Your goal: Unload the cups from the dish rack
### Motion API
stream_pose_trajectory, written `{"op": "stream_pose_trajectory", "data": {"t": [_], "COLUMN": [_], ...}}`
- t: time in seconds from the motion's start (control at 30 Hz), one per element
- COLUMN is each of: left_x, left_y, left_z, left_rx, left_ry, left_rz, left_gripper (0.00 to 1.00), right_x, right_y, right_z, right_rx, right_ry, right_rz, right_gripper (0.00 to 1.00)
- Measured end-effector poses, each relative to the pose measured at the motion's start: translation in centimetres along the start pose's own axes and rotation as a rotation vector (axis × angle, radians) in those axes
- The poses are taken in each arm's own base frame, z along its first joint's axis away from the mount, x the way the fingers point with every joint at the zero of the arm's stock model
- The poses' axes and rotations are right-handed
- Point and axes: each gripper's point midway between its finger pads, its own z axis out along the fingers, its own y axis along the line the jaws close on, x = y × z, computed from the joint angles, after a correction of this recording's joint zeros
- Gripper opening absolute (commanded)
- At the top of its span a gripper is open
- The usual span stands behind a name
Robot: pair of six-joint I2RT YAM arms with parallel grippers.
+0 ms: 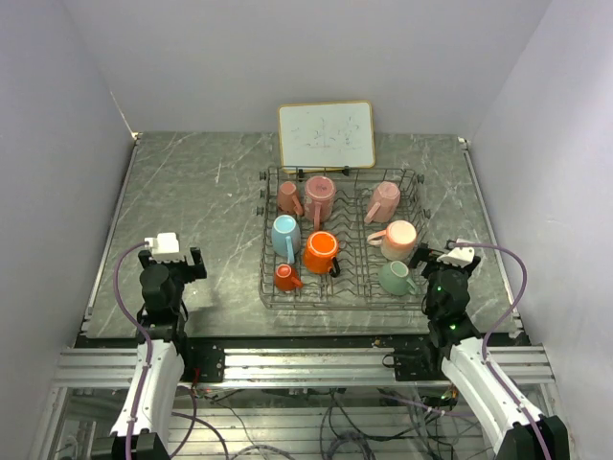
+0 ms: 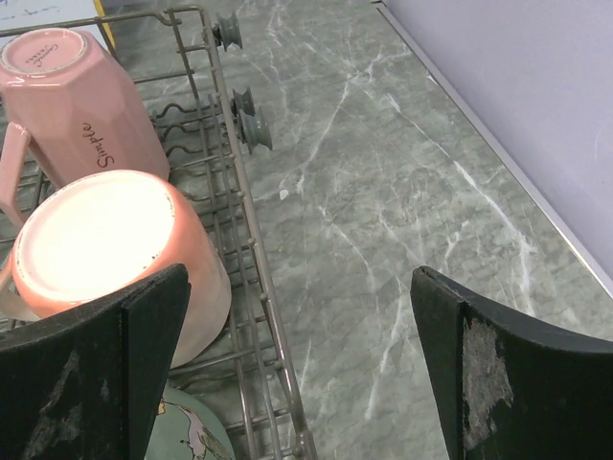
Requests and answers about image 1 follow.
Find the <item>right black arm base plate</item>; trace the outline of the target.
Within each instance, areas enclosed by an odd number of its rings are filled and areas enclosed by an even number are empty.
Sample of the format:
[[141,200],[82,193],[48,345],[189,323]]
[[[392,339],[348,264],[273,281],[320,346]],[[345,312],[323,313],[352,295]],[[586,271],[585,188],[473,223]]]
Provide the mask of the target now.
[[381,363],[393,371],[396,381],[446,380],[439,353],[429,346],[414,350],[394,349],[382,358]]

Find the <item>mint green cup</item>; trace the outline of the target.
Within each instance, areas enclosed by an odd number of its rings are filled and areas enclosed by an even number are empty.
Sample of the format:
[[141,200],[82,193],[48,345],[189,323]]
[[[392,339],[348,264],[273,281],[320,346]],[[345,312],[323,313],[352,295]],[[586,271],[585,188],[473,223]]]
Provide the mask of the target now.
[[391,261],[378,271],[378,281],[381,287],[395,296],[416,294],[418,288],[413,281],[408,266],[401,261]]

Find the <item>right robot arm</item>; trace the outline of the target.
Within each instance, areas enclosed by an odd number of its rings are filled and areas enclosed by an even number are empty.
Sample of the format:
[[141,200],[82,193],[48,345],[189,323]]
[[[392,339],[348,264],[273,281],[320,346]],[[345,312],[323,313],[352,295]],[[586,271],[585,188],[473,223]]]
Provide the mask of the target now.
[[428,318],[434,348],[421,358],[423,371],[436,380],[447,377],[460,391],[487,435],[495,459],[569,459],[566,425],[524,396],[488,351],[490,334],[480,333],[466,312],[468,281],[481,262],[477,248],[513,257],[522,270],[520,289],[526,287],[523,261],[506,248],[456,240],[441,251],[419,244],[409,266],[423,266],[421,276],[427,288],[422,312]]

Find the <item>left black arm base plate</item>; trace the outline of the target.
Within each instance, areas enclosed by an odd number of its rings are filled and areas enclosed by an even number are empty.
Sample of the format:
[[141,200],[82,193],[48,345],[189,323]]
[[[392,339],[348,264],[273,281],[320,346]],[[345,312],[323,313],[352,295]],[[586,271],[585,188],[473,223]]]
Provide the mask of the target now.
[[223,382],[226,358],[223,349],[216,345],[191,345],[184,358],[183,382],[191,385]]

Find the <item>small orange cup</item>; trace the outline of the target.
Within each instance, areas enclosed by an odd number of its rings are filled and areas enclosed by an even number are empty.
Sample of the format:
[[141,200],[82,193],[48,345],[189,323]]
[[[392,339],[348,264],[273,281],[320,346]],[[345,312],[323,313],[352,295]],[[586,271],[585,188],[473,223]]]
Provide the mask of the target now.
[[301,289],[304,284],[301,281],[296,268],[291,264],[279,264],[274,273],[274,284],[280,291]]

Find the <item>light blue mug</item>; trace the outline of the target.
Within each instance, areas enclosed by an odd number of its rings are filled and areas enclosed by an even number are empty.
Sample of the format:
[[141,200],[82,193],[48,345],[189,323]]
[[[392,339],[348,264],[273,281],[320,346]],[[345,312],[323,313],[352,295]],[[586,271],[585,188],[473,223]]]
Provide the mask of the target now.
[[275,253],[286,257],[289,265],[294,265],[301,247],[301,231],[297,220],[290,215],[276,217],[271,229],[271,239]]

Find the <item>large orange mug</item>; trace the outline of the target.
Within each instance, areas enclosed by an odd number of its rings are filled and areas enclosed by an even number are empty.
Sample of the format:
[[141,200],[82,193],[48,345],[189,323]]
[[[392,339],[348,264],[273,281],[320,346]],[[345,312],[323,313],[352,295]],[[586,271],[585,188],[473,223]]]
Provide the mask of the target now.
[[306,269],[314,274],[338,277],[341,271],[337,260],[339,249],[339,241],[332,233],[327,231],[311,233],[306,240],[303,255]]

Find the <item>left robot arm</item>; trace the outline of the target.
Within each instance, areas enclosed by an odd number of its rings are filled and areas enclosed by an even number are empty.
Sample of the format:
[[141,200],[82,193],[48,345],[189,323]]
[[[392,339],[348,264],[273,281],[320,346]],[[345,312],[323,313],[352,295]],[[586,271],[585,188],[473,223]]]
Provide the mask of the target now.
[[[119,288],[119,271],[130,252],[138,250],[143,306],[131,314]],[[147,240],[124,252],[114,268],[113,289],[125,317],[137,329],[135,369],[121,412],[110,433],[94,441],[93,459],[171,459],[169,430],[172,405],[180,380],[194,371],[185,324],[185,286],[207,277],[201,250],[190,249],[192,262],[172,258]]]

